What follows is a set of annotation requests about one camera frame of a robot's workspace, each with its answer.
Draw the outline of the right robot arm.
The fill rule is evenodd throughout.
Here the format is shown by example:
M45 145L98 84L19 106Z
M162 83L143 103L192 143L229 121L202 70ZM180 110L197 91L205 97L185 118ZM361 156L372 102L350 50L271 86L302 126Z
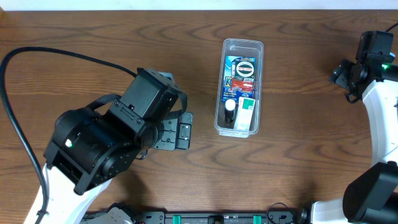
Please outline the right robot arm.
M397 223L397 66L369 63L363 83L371 167L347 186L342 198L313 203L310 223Z

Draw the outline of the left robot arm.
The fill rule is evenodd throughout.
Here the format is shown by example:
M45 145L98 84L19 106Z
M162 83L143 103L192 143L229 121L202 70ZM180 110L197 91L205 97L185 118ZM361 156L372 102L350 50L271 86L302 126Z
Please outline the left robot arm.
M45 150L45 185L26 223L80 223L111 180L150 149L187 150L193 115L163 108L141 117L117 101L104 115L90 107L59 117Z

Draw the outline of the red small box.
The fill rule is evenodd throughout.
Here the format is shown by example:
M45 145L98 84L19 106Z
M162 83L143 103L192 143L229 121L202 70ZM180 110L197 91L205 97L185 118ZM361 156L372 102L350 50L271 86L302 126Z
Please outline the red small box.
M251 92L254 89L253 78L232 78L232 87L236 91Z

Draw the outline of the dark bottle white cap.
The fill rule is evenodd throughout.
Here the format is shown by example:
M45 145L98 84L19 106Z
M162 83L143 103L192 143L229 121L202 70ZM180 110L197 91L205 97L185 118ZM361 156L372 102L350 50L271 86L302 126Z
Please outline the dark bottle white cap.
M228 99L224 104L224 121L229 128L233 128L236 119L236 102Z

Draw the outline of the green white medicine box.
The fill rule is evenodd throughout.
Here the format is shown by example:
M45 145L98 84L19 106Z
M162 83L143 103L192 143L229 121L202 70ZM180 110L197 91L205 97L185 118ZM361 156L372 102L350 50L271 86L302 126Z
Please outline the green white medicine box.
M249 131L255 104L255 99L239 97L234 129Z

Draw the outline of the green round-label box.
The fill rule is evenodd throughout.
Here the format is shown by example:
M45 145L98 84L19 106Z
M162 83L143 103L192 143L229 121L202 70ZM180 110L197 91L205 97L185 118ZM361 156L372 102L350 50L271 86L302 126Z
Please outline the green round-label box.
M235 77L236 78L253 78L255 75L255 62L249 58L238 58L235 64Z

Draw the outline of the blue Kool Fever box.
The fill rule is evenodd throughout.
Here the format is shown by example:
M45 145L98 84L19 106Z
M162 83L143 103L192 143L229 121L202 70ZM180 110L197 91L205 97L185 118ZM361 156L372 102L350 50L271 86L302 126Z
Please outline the blue Kool Fever box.
M224 65L224 75L223 75L223 91L222 91L222 101L225 102L228 99L233 99L235 102L239 101L239 97L248 97L252 98L254 94L254 89L251 92L245 91L236 91L232 87L232 78L235 78L235 60L238 58L245 58L248 60L251 58L255 62L255 75L254 79L254 87L256 81L256 58L255 57L238 57L238 56L230 56L228 55L225 59Z

